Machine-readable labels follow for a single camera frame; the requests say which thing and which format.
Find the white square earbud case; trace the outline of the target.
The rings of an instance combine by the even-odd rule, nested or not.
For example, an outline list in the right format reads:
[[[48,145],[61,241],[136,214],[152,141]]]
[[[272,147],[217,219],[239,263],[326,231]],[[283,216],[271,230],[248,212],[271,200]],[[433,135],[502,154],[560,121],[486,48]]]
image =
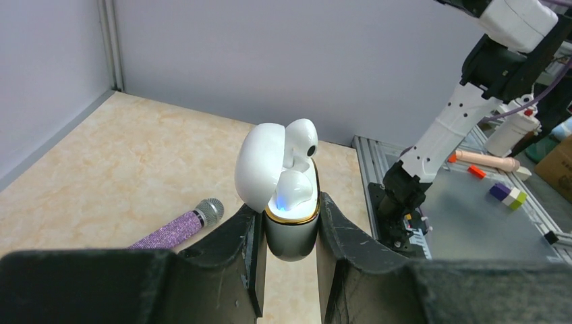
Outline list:
[[[262,213],[268,247],[282,261],[302,260],[315,245],[320,212],[317,150],[314,123],[297,119],[287,126],[255,126],[237,156],[235,189],[249,208]]]

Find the white earbud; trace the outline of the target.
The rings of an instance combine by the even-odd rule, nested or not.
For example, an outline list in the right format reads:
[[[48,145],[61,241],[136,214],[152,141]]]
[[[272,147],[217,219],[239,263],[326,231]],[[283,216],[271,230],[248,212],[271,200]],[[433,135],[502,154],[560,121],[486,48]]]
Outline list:
[[[309,178],[300,171],[284,171],[276,189],[276,206],[279,210],[290,211],[301,203],[310,200],[313,185]]]
[[[283,171],[306,172],[318,148],[318,135],[314,123],[306,118],[297,119],[285,128]]]

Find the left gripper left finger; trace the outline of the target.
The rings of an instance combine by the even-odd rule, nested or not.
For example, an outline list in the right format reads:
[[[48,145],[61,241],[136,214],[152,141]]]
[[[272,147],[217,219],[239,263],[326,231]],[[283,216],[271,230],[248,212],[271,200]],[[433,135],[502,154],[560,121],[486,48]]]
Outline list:
[[[2,323],[255,323],[262,316],[262,215],[242,206],[170,250],[23,250],[1,259]]]

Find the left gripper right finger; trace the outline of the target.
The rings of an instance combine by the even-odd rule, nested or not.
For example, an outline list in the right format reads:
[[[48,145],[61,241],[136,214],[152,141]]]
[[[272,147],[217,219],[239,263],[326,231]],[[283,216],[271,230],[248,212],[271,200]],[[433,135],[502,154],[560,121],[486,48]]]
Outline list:
[[[406,258],[320,195],[316,241],[323,323],[570,323],[562,263]]]

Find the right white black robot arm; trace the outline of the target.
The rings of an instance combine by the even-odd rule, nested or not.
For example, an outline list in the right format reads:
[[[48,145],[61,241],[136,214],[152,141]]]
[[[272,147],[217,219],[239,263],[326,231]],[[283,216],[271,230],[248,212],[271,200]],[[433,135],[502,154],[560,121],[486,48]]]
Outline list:
[[[474,19],[484,34],[463,62],[445,108],[384,175],[376,233],[396,251],[411,237],[405,216],[425,201],[445,160],[492,110],[531,92],[571,33],[571,14],[539,1],[450,1],[449,6]]]

